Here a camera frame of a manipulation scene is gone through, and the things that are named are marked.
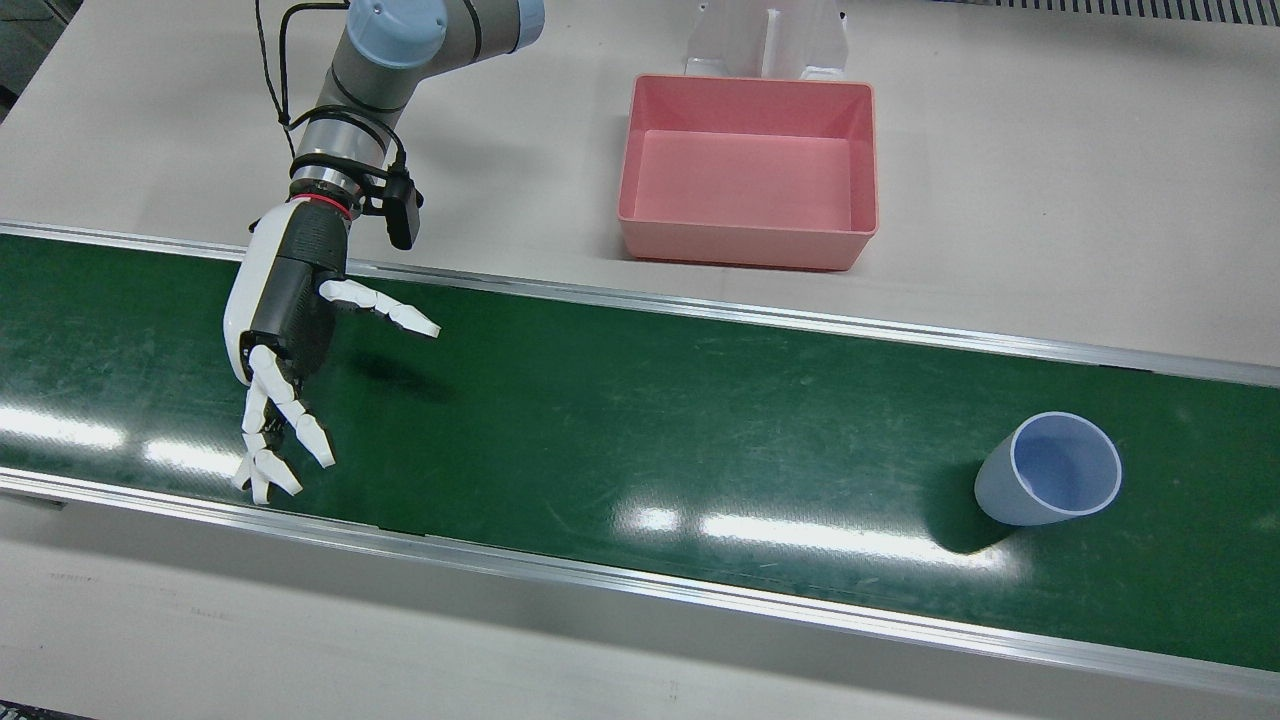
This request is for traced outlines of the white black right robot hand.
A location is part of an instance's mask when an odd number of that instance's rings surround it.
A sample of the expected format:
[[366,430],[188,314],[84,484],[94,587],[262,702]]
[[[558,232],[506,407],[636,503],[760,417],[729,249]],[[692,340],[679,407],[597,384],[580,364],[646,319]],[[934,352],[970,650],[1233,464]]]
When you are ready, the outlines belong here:
[[346,274],[348,233],[349,213],[338,202],[297,195],[257,220],[236,273],[221,320],[232,370],[246,389],[244,454],[232,483],[257,505],[268,503],[273,488],[288,495],[302,489],[279,455],[285,430],[321,468],[337,461],[300,392],[323,365],[338,309],[372,313],[429,338],[440,334],[413,305]]

